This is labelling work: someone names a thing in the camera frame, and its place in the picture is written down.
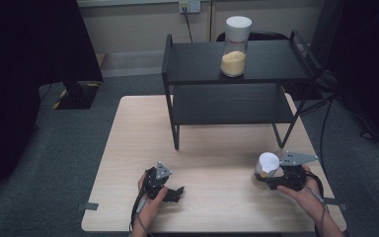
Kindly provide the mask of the white wall socket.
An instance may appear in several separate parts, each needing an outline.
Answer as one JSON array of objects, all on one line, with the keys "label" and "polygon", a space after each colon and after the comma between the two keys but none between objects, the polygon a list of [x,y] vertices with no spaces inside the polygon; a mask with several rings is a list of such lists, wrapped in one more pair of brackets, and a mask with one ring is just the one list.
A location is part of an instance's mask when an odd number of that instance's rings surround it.
[{"label": "white wall socket", "polygon": [[199,0],[183,0],[179,2],[180,14],[197,14],[201,11],[201,2]]}]

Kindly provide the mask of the black chair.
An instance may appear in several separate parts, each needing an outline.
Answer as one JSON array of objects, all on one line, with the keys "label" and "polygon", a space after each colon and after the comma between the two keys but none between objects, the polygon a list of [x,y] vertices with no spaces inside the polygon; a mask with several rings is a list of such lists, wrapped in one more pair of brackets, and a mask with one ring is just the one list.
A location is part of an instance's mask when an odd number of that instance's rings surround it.
[{"label": "black chair", "polygon": [[225,40],[287,40],[287,36],[274,33],[274,32],[266,32],[266,31],[250,31],[248,33],[241,32],[231,32],[226,31],[220,34],[217,41],[225,41]]}]

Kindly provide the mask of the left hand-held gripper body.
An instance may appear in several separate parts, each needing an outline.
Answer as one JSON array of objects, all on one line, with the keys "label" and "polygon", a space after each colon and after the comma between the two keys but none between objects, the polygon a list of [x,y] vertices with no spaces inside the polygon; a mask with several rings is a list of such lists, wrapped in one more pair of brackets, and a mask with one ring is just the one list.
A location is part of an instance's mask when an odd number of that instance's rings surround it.
[{"label": "left hand-held gripper body", "polygon": [[143,181],[143,190],[149,198],[154,199],[163,189],[164,185],[172,175],[172,171],[161,162],[146,171]]}]

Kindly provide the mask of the dark curtain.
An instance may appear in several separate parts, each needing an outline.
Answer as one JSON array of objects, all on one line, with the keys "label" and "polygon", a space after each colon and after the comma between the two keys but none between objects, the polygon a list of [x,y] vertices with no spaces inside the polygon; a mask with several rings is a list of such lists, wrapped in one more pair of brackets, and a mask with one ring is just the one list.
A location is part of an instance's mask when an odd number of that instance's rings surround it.
[{"label": "dark curtain", "polygon": [[102,80],[77,0],[0,0],[0,181],[32,136],[41,86]]},{"label": "dark curtain", "polygon": [[322,0],[311,48],[379,135],[379,0]]}]

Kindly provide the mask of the black stand base striped tape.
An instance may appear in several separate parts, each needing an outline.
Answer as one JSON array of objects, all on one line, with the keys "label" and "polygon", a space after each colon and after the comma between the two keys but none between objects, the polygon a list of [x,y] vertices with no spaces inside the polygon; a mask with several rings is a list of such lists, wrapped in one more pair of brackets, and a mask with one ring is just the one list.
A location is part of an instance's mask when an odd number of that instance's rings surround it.
[{"label": "black stand base striped tape", "polygon": [[88,110],[100,89],[100,83],[64,82],[65,90],[53,105],[54,110]]}]

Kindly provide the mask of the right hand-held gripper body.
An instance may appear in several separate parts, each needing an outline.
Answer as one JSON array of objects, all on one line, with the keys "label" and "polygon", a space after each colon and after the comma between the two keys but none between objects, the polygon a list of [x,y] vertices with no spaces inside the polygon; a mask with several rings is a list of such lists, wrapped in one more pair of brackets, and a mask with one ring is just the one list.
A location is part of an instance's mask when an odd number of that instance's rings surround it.
[{"label": "right hand-held gripper body", "polygon": [[301,191],[306,184],[306,171],[303,164],[317,160],[317,155],[285,151],[279,163],[283,175],[268,178],[269,188],[275,190],[278,186],[284,186],[296,192]]}]

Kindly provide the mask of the person's right hand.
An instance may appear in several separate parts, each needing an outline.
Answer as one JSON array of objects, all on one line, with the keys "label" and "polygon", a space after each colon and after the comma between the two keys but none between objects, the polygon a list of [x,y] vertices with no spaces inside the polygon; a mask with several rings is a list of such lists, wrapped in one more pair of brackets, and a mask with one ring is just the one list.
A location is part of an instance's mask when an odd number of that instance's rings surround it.
[{"label": "person's right hand", "polygon": [[301,191],[294,191],[285,186],[278,186],[277,189],[281,193],[293,198],[313,221],[318,214],[326,211],[322,196],[320,195],[319,185],[310,176],[306,177],[305,187]]}]

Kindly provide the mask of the black two-tier shelf rack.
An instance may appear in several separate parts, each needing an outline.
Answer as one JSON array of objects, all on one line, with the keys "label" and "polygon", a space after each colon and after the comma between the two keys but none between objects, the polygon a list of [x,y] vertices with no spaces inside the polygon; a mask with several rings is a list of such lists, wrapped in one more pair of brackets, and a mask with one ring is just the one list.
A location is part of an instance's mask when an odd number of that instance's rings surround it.
[{"label": "black two-tier shelf rack", "polygon": [[287,39],[249,40],[246,71],[235,78],[220,71],[224,41],[174,43],[167,36],[162,78],[175,146],[182,125],[286,123],[299,112],[285,98],[292,84],[305,84],[306,101],[323,73],[300,34]]}]

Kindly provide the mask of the glass jar with white lid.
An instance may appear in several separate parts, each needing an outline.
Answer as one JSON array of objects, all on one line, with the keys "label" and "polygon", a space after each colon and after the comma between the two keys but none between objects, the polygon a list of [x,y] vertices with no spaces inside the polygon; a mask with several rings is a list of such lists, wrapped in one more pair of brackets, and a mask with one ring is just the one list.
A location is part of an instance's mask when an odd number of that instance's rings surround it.
[{"label": "glass jar with white lid", "polygon": [[271,152],[264,152],[258,158],[254,175],[260,174],[264,178],[273,178],[277,169],[279,168],[279,158]]},{"label": "glass jar with white lid", "polygon": [[244,16],[226,20],[221,72],[228,77],[238,77],[245,72],[247,47],[252,21]]}]

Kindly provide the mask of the person's left hand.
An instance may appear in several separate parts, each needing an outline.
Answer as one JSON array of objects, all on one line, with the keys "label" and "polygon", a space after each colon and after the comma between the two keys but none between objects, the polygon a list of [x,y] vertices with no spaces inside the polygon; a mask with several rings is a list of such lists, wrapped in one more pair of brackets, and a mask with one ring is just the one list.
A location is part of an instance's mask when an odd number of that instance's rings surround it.
[{"label": "person's left hand", "polygon": [[143,205],[133,222],[132,230],[134,228],[141,228],[145,229],[146,231],[149,231],[149,228],[156,218],[156,215],[159,211],[161,203],[163,202],[164,196],[167,194],[167,191],[168,188],[164,187],[158,193],[155,199],[148,198],[145,201],[145,204]]}]

